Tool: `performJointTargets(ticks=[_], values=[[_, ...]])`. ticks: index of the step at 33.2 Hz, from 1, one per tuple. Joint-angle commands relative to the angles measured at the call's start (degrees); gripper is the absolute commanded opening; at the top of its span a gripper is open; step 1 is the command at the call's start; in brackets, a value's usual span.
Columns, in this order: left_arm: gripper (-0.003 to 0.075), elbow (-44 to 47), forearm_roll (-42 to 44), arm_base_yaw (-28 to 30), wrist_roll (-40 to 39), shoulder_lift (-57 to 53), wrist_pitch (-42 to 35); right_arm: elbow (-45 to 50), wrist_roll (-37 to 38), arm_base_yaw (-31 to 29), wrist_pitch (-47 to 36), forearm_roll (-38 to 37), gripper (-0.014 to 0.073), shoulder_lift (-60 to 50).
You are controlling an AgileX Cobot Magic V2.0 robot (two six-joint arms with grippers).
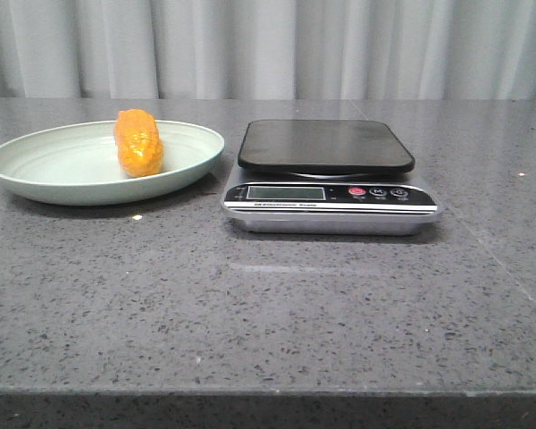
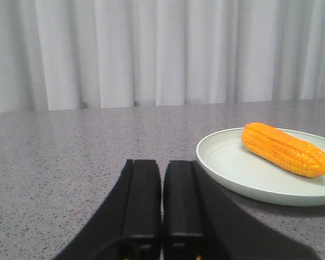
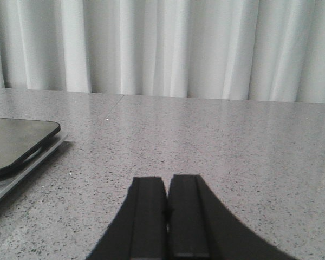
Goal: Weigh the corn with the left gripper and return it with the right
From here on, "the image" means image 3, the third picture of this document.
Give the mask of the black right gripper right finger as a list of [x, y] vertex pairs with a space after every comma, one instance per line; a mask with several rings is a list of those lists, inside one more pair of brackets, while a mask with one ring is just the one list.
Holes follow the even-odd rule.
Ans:
[[200, 175], [174, 175], [168, 193], [170, 259], [291, 259], [239, 221]]

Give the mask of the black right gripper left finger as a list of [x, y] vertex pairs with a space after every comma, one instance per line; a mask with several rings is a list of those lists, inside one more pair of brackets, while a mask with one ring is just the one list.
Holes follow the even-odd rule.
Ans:
[[135, 177], [119, 212], [87, 259], [166, 259], [167, 198], [160, 177]]

